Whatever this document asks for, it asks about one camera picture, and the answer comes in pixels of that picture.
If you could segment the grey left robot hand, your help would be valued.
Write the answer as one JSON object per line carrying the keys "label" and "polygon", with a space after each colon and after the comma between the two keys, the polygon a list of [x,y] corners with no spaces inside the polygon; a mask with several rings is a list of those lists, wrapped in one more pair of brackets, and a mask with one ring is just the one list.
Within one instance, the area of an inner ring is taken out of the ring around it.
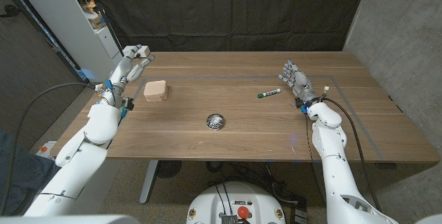
{"label": "grey left robot hand", "polygon": [[98,90],[99,101],[97,103],[116,108],[125,106],[126,85],[129,82],[135,82],[154,59],[155,56],[148,50],[148,46],[138,44],[125,47],[123,58]]}

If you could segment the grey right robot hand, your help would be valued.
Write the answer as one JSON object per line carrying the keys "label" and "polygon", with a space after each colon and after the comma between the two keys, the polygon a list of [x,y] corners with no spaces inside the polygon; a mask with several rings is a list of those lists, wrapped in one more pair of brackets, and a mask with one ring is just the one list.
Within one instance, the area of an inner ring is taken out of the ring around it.
{"label": "grey right robot hand", "polygon": [[290,59],[283,68],[283,74],[278,77],[292,90],[297,108],[309,108],[318,102],[318,96],[314,93],[310,80]]}

